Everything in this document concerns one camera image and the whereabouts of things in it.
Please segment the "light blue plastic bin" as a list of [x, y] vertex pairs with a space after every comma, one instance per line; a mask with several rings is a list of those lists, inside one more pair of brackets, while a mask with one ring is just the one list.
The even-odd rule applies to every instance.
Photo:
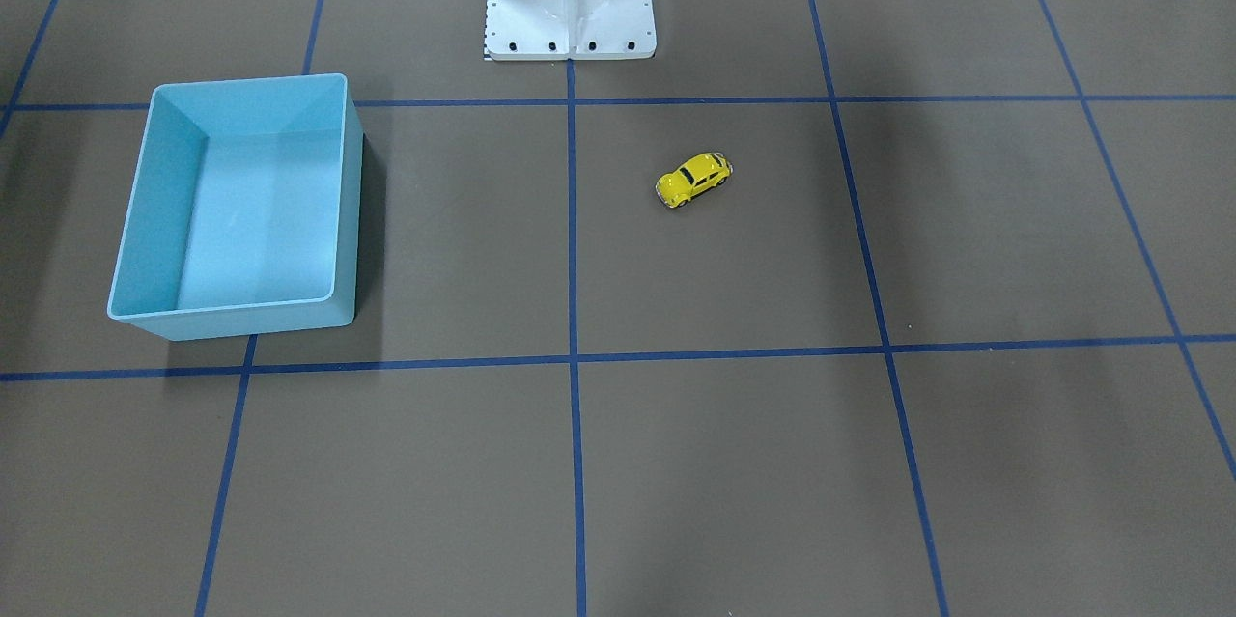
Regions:
[[363, 143], [344, 74], [154, 88], [108, 317], [169, 341], [352, 323]]

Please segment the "yellow beetle toy car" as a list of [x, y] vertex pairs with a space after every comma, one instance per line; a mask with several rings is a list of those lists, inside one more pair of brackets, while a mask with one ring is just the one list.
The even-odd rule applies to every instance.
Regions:
[[716, 187], [726, 185], [734, 168], [727, 155], [703, 152], [693, 155], [684, 164], [658, 178], [655, 194], [669, 209], [677, 209], [693, 202]]

